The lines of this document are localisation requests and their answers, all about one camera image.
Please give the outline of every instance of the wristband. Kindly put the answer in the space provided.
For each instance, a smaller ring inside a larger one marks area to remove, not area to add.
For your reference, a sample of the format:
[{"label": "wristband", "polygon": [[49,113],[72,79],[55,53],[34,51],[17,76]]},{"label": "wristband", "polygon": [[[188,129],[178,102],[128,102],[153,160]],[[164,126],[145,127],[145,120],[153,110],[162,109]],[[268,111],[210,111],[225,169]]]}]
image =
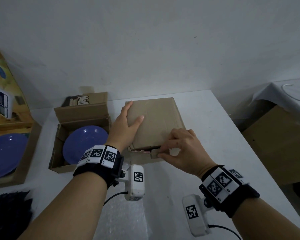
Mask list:
[{"label": "wristband", "polygon": [[109,188],[115,179],[120,178],[124,157],[110,145],[95,145],[85,151],[73,173],[76,176],[93,172],[104,179]]},{"label": "wristband", "polygon": [[232,218],[241,203],[247,198],[259,198],[249,182],[236,170],[217,165],[202,177],[199,189],[217,211]]}]

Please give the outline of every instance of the purple plate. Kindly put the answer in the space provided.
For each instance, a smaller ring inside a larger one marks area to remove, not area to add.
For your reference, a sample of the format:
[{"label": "purple plate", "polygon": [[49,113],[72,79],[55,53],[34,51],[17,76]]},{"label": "purple plate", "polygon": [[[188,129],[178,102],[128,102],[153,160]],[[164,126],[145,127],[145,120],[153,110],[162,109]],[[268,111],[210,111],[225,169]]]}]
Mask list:
[{"label": "purple plate", "polygon": [[108,133],[96,125],[76,129],[64,142],[63,157],[69,164],[77,164],[86,150],[105,144],[107,139]]},{"label": "purple plate", "polygon": [[14,170],[26,149],[28,138],[19,133],[0,136],[0,177]]}]

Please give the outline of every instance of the person's left hand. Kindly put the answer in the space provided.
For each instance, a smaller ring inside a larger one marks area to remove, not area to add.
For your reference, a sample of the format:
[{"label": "person's left hand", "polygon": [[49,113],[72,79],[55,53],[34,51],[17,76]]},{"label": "person's left hand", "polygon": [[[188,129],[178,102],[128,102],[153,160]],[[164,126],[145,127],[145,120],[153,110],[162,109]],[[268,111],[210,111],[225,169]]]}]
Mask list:
[{"label": "person's left hand", "polygon": [[131,145],[136,132],[141,125],[144,116],[139,116],[132,126],[128,126],[127,113],[133,101],[130,101],[121,109],[121,114],[113,123],[107,142],[105,145],[113,146],[121,153],[125,148]]}]

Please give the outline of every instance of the forearm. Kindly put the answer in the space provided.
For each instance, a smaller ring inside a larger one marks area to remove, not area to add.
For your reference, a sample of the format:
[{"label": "forearm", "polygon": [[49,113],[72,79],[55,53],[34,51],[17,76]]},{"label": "forearm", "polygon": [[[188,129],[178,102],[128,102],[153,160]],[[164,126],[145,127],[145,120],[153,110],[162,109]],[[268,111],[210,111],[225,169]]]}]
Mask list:
[{"label": "forearm", "polygon": [[106,194],[99,175],[75,176],[19,239],[92,239]]},{"label": "forearm", "polygon": [[300,239],[300,229],[260,198],[246,199],[232,217],[243,239]]}]

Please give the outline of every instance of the blue oval print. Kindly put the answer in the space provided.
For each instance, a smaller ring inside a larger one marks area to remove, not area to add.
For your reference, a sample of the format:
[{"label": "blue oval print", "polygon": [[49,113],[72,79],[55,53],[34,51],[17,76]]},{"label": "blue oval print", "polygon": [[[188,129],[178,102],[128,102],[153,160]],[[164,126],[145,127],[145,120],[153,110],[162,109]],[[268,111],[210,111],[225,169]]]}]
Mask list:
[{"label": "blue oval print", "polygon": [[7,77],[6,74],[4,73],[4,70],[1,67],[0,67],[0,76],[4,79]]}]

